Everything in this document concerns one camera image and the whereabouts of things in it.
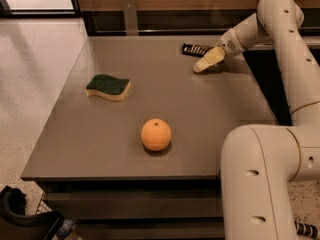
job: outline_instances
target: metal bracket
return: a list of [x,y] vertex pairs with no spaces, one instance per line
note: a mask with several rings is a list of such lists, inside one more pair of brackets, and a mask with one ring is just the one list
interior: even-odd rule
[[122,0],[122,7],[127,36],[138,36],[136,0]]

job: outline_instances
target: orange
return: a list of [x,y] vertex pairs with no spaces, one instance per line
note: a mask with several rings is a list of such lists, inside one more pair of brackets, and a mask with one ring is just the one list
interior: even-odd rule
[[161,119],[150,119],[142,127],[141,139],[145,147],[151,151],[160,151],[169,145],[171,129]]

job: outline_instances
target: robotic hand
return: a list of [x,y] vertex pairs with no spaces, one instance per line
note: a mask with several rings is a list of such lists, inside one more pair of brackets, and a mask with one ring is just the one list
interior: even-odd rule
[[200,72],[273,40],[294,124],[242,126],[226,137],[221,183],[227,240],[298,239],[287,183],[320,178],[320,67],[298,32],[302,22],[293,0],[260,0],[257,14],[226,32],[194,66]]

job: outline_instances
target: floor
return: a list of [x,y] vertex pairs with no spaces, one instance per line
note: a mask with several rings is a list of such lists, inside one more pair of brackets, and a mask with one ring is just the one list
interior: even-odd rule
[[[81,19],[0,19],[0,190],[26,193],[28,214],[42,191],[20,174],[86,39]],[[320,227],[320,183],[288,186],[296,220]]]

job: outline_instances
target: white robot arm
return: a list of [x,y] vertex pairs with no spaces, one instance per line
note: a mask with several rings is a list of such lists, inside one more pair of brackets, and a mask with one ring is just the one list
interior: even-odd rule
[[320,178],[320,67],[298,32],[302,22],[293,0],[260,0],[257,14],[226,32],[194,66],[199,72],[214,64],[217,54],[235,56],[272,39],[294,124],[242,126],[225,139],[227,240],[298,239],[287,183]]

